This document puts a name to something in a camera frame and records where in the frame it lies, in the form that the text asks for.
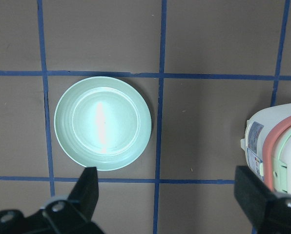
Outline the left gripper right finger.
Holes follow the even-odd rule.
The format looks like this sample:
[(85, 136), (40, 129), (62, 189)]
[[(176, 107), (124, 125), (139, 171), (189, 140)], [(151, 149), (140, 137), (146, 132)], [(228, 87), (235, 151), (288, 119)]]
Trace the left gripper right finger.
[(262, 227), (267, 220), (275, 196), (248, 166), (237, 166), (234, 197), (254, 227)]

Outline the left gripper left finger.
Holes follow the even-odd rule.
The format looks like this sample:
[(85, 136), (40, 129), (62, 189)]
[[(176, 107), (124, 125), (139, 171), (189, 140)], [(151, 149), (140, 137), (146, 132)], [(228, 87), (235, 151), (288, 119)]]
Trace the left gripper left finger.
[(86, 167), (67, 200), (86, 219), (91, 219), (99, 199), (98, 173), (96, 167)]

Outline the green plate near left arm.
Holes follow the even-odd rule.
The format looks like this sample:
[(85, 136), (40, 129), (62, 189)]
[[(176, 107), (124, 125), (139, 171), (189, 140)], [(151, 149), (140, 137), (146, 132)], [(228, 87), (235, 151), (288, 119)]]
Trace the green plate near left arm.
[(113, 171), (141, 156), (150, 140), (152, 120), (134, 87), (116, 78), (91, 77), (73, 84), (60, 97), (54, 131), (74, 162)]

